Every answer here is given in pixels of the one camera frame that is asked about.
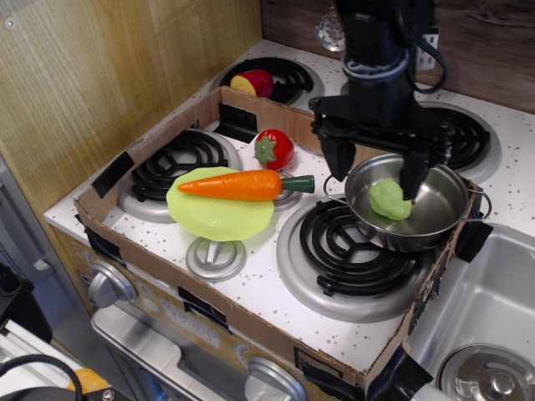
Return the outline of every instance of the yellow-green plate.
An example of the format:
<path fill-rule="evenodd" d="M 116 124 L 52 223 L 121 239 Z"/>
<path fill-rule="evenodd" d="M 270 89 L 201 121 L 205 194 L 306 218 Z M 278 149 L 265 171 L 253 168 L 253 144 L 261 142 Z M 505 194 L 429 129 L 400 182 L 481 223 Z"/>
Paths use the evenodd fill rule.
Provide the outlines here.
<path fill-rule="evenodd" d="M 171 217 L 191 234 L 212 241 L 241 241 L 262 231 L 273 216 L 272 200 L 215 199 L 178 190 L 185 182 L 233 172 L 228 167 L 206 167 L 176 178 L 166 196 Z"/>

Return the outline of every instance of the cardboard tray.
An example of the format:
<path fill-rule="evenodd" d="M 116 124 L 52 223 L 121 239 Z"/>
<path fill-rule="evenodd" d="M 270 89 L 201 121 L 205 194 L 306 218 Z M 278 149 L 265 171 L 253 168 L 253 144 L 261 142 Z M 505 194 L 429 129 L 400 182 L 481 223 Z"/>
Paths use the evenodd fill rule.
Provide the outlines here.
<path fill-rule="evenodd" d="M 316 135 L 311 134 L 311 123 L 313 122 L 311 114 L 285 105 L 275 104 L 267 99 L 245 95 L 227 87 L 219 88 L 192 105 L 183 114 L 168 116 L 118 156 L 92 186 L 75 200 L 79 219 L 88 231 L 112 246 L 116 246 L 123 262 L 136 266 L 171 288 L 178 286 L 185 288 L 188 292 L 195 294 L 202 301 L 222 312 L 230 330 L 235 329 L 247 338 L 253 339 L 263 348 L 276 349 L 280 358 L 298 368 L 300 368 L 302 361 L 296 360 L 295 349 L 303 350 L 308 356 L 312 356 L 311 360 L 315 361 L 314 363 L 317 363 L 318 366 L 332 367 L 335 372 L 341 375 L 344 382 L 350 386 L 361 388 L 364 393 L 368 392 L 374 380 L 385 370 L 395 353 L 402 348 L 407 352 L 409 351 L 406 349 L 405 340 L 410 336 L 429 296 L 438 294 L 437 289 L 441 274 L 454 254 L 457 238 L 464 224 L 457 225 L 451 233 L 450 240 L 436 259 L 425 283 L 415 294 L 414 301 L 407 309 L 400 325 L 369 370 L 366 372 L 356 371 L 327 354 L 317 352 L 262 320 L 256 314 L 232 302 L 209 284 L 192 276 L 187 270 L 180 269 L 178 266 L 150 253 L 143 246 L 113 231 L 102 222 L 112 207 L 117 204 L 119 180 L 176 137 L 182 130 L 195 123 L 199 124 L 199 128 L 204 128 L 217 120 L 220 117 L 220 104 L 230 104 L 255 114 L 258 132 L 268 128 L 280 129 L 283 132 L 291 133 L 292 138 L 305 148 L 318 154 L 321 153 Z M 355 164 L 377 155 L 378 152 L 359 146 L 357 154 L 359 158 Z M 466 182 L 466 186 L 475 187 L 469 181 Z"/>

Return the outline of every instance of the stove knob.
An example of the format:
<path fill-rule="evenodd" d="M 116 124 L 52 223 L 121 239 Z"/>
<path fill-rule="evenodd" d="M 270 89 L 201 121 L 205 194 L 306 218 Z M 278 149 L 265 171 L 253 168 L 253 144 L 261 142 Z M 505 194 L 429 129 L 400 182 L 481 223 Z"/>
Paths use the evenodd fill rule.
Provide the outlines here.
<path fill-rule="evenodd" d="M 137 297 L 132 283 L 108 262 L 98 260 L 91 263 L 93 280 L 89 285 L 88 297 L 96 307 L 109 307 L 117 301 L 130 302 Z"/>
<path fill-rule="evenodd" d="M 306 401 L 307 394 L 301 384 L 277 364 L 254 357 L 247 369 L 247 401 Z"/>

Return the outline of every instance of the toy carrot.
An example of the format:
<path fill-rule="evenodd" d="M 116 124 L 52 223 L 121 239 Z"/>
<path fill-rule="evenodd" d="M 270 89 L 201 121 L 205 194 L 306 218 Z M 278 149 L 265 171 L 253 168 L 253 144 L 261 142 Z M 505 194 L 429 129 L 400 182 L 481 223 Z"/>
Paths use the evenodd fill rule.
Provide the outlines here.
<path fill-rule="evenodd" d="M 178 185 L 180 192 L 236 201 L 271 201 L 282 190 L 314 192 L 313 175 L 281 178 L 275 170 L 238 171 Z"/>

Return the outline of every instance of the green sponge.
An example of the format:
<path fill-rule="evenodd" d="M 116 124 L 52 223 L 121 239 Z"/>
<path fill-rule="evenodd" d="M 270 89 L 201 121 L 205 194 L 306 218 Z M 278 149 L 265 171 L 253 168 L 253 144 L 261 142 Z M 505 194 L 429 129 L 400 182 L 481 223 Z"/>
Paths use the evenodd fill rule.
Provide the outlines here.
<path fill-rule="evenodd" d="M 375 213 L 396 221 L 409 217 L 412 209 L 412 202 L 403 200 L 403 190 L 391 178 L 381 180 L 369 189 L 369 203 Z"/>

